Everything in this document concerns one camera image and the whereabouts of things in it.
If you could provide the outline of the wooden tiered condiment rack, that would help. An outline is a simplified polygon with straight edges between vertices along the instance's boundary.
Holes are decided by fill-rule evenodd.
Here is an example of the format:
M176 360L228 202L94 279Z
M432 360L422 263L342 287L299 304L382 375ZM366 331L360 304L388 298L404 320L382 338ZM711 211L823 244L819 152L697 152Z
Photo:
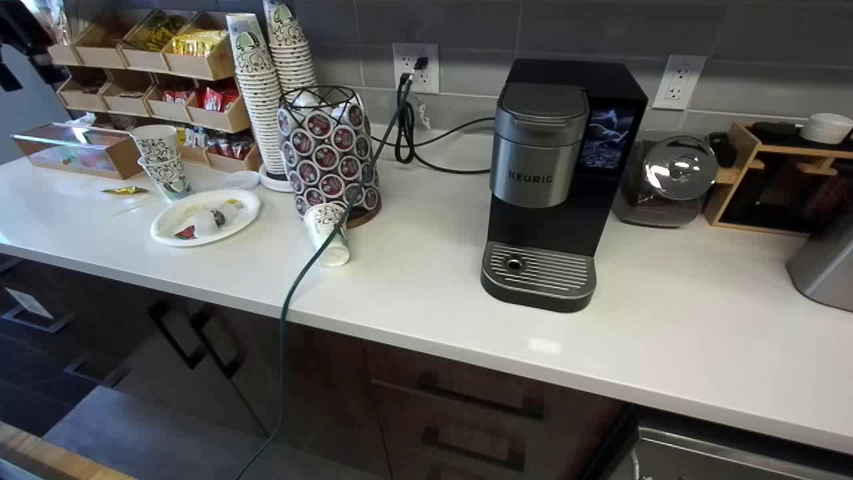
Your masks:
M222 14L155 8L70 19L48 55L70 72L59 84L70 111L91 111L118 130L168 122L186 159L222 171L262 166Z

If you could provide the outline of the wooden organizer box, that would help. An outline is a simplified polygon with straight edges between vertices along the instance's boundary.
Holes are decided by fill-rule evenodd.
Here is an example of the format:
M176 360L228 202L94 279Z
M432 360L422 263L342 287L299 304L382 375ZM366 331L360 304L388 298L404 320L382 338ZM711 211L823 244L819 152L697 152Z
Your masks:
M816 232L853 207L853 142L816 143L793 122L733 122L703 218L717 226Z

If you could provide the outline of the right wall outlet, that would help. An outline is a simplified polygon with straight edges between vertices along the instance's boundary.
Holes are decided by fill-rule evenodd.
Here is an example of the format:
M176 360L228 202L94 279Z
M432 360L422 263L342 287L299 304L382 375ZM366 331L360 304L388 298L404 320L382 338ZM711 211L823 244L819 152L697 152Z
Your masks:
M681 111L693 98L703 63L703 55L669 55L660 72L653 107Z

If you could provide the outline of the white round lid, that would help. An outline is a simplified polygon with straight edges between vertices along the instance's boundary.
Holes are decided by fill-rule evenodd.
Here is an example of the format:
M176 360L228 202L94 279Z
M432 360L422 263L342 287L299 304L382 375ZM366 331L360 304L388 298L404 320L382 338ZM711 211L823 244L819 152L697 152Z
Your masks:
M833 111L816 111L803 126L800 136L816 143L843 143L853 130L853 119Z

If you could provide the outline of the wooden tray with packets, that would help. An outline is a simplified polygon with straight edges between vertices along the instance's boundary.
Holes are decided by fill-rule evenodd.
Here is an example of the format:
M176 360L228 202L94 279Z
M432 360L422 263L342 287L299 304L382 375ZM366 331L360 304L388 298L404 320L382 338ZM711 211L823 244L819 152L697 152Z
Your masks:
M43 167L131 179L142 171L135 142L108 128L40 126L14 136L24 156Z

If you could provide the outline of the laying white styrofoam cup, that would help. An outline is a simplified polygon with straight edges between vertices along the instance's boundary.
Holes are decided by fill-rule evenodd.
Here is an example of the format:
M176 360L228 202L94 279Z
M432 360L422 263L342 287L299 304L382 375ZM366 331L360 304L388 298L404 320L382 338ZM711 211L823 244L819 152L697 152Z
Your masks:
M312 206L303 212L306 235L322 266L344 266L352 258L346 244L346 212L335 202Z

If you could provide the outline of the right stack of paper cups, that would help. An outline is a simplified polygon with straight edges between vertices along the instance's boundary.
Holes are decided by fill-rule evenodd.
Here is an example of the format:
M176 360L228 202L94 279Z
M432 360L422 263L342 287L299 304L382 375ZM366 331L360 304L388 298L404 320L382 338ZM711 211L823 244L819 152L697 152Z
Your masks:
M284 0L263 0L271 62L283 91L315 84L310 40Z

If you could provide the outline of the black silver Keurig coffee maker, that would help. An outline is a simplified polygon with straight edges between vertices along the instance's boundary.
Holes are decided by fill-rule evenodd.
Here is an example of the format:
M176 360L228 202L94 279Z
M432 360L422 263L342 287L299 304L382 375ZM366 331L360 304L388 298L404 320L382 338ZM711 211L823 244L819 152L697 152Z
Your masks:
M514 59L495 103L482 287L579 312L648 95L623 63Z

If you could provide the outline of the stack of paper cups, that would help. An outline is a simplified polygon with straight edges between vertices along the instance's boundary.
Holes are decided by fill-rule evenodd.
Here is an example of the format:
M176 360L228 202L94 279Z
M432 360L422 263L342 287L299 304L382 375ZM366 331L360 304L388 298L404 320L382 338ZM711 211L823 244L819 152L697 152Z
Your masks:
M271 62L283 91L315 84L310 40L284 0L263 0Z
M251 128L270 175L284 175L276 136L279 79L266 48L266 38L252 14L226 15L238 88L242 92Z

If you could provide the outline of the left stack of paper cups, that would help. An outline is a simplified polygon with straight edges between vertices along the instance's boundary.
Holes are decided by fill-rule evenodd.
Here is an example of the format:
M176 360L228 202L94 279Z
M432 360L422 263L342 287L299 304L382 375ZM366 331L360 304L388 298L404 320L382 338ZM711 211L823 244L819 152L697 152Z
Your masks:
M266 38L252 14L226 15L238 88L242 92L251 128L270 175L284 175L276 136L279 79L266 48Z

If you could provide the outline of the yellow packet on counter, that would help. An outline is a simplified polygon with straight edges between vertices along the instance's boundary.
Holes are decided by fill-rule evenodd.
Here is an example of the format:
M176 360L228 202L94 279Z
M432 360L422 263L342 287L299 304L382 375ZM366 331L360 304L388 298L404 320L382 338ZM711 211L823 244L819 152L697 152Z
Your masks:
M124 183L124 187L108 187L108 188L102 188L102 191L103 195L118 195L118 198L135 198L135 195L147 195L150 188Z

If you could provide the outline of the upright patterned paper cup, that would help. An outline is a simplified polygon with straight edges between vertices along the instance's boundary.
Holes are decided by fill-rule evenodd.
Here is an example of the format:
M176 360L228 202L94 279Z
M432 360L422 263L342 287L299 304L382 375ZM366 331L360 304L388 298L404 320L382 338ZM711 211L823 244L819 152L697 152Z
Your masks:
M138 148L142 171L168 200L182 200L191 191L174 126L138 126L131 130L131 139Z

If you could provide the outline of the silver appliance at right edge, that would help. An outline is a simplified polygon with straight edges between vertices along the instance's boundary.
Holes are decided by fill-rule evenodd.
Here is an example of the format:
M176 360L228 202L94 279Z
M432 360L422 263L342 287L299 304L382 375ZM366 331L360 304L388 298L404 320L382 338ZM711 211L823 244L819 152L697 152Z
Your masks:
M785 260L785 271L811 300L853 312L853 212L813 235Z

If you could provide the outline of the wall outlet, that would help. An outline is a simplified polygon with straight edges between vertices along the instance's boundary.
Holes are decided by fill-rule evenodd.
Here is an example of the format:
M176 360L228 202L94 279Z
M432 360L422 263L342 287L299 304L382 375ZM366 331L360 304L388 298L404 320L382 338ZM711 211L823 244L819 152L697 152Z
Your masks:
M681 111L693 98L703 63L703 55L669 55L660 72L653 107Z
M394 76L407 75L414 92L440 91L440 59L434 42L394 42L391 46Z

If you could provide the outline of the round grey lidded appliance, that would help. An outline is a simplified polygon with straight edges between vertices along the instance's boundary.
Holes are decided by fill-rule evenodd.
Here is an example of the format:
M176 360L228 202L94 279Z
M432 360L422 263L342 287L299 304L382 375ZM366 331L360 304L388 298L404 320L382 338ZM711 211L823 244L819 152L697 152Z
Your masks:
M691 224L717 179L717 154L701 136L639 142L628 156L614 212L625 224L680 228Z

